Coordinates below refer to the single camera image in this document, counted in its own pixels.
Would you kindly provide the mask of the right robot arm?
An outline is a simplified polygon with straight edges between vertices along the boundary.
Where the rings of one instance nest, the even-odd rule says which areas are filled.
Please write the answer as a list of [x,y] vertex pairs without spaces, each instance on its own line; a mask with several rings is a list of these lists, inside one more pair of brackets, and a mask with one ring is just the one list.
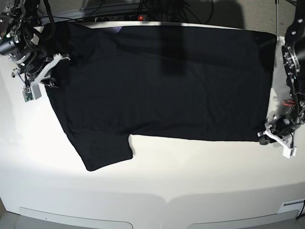
[[42,24],[38,14],[40,1],[1,1],[0,54],[16,64],[11,76],[19,77],[25,89],[39,83],[58,87],[57,79],[51,75],[52,69],[70,58],[68,54],[55,53],[47,47],[56,27],[49,2],[43,3],[50,26],[50,32],[45,35],[36,29]]

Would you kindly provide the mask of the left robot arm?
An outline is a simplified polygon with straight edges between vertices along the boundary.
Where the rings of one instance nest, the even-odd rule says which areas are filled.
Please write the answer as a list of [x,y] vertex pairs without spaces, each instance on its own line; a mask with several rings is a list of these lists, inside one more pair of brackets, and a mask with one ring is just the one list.
[[305,123],[305,2],[296,0],[294,5],[294,20],[286,30],[282,46],[286,84],[291,96],[283,100],[282,105],[289,110],[268,117],[265,130],[257,133],[261,145],[277,142],[287,158],[296,155],[295,132]]

